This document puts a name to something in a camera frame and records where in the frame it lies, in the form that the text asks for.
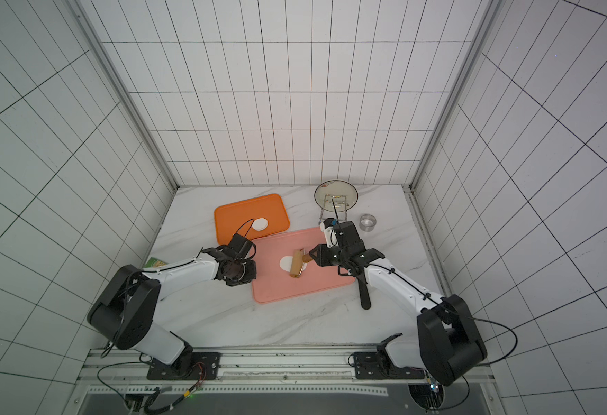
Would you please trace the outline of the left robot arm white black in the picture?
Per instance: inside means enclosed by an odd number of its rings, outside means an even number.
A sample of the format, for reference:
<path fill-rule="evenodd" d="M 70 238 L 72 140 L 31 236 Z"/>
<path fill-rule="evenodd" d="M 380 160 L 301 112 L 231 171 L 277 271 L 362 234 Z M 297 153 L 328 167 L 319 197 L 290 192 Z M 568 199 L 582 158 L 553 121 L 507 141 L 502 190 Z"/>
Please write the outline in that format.
<path fill-rule="evenodd" d="M 227 245 L 202 249 L 193 259 L 160 267 L 121 267 L 87 314 L 87 321 L 116 349 L 135 349 L 173 366 L 187 342 L 154 322 L 166 297 L 199 283 L 220 281 L 230 287 L 257 277 L 256 245 L 236 233 Z"/>

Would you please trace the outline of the wooden rolling pin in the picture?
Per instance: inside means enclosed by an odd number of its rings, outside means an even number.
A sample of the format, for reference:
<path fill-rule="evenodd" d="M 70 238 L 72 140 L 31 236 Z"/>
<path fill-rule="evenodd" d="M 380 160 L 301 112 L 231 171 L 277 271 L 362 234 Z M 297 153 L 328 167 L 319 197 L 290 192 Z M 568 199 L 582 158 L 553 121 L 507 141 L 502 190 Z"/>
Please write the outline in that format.
<path fill-rule="evenodd" d="M 299 278 L 305 266 L 312 261 L 312 257 L 305 250 L 297 250 L 293 253 L 289 275 Z"/>

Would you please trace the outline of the pink plastic tray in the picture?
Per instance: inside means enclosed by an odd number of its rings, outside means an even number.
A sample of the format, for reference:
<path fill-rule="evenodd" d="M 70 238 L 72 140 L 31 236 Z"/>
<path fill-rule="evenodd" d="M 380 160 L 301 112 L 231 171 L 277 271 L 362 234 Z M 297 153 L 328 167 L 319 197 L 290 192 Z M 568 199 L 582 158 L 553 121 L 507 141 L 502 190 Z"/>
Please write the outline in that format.
<path fill-rule="evenodd" d="M 324 243 L 324 234 L 319 228 L 277 233 L 256 240 L 257 278 L 252 282 L 253 299 L 259 304 L 269 304 L 353 284 L 353 278 L 338 275 L 334 266 L 320 267 L 313 261 L 299 278 L 291 277 L 280 268 L 282 257 L 293 256 L 297 250 L 310 251 L 321 243 Z"/>

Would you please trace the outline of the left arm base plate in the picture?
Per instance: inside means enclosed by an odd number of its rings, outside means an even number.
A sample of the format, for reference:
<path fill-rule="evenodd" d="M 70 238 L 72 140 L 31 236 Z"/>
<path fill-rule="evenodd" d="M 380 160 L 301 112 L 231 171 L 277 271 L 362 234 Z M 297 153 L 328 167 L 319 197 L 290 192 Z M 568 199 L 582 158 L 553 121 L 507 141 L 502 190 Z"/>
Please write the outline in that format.
<path fill-rule="evenodd" d="M 153 359 L 146 375 L 148 380 L 215 380 L 220 368 L 221 353 L 184 352 L 171 365 Z"/>

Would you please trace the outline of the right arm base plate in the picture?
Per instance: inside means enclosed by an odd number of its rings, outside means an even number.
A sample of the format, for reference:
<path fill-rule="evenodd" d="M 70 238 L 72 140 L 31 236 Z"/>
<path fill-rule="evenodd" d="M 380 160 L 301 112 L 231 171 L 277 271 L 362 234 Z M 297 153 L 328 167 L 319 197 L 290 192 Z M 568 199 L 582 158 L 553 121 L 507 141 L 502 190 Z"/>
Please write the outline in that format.
<path fill-rule="evenodd" d="M 398 368 L 388 356 L 379 351 L 355 352 L 348 363 L 355 370 L 357 380 L 424 380 L 425 370 L 421 368 Z"/>

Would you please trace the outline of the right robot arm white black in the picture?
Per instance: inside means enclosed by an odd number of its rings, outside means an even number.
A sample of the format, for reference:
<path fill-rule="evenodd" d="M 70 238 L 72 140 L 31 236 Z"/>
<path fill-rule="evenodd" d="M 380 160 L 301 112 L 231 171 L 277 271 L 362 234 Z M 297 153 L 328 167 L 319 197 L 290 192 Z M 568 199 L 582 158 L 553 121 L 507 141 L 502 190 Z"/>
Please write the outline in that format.
<path fill-rule="evenodd" d="M 369 290 L 374 288 L 416 322 L 415 335 L 397 333 L 376 347 L 386 376 L 425 371 L 448 387 L 488 358 L 476 321 L 461 297 L 445 297 L 406 277 L 382 252 L 365 247 L 351 221 L 325 219 L 320 229 L 325 242 L 309 252 L 318 266 L 333 266 L 339 276 L 355 278 L 363 309 L 372 306 Z"/>

